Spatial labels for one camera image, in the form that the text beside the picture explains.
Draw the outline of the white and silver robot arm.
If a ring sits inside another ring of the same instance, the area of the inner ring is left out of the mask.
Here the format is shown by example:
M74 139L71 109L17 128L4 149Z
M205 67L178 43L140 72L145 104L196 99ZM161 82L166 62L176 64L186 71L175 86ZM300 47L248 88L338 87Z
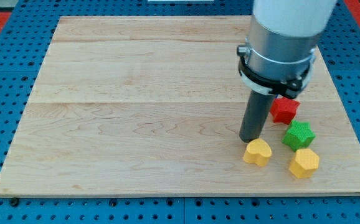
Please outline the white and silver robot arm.
M237 47L242 81L261 95L296 98L313 74L315 48L336 0L255 0Z

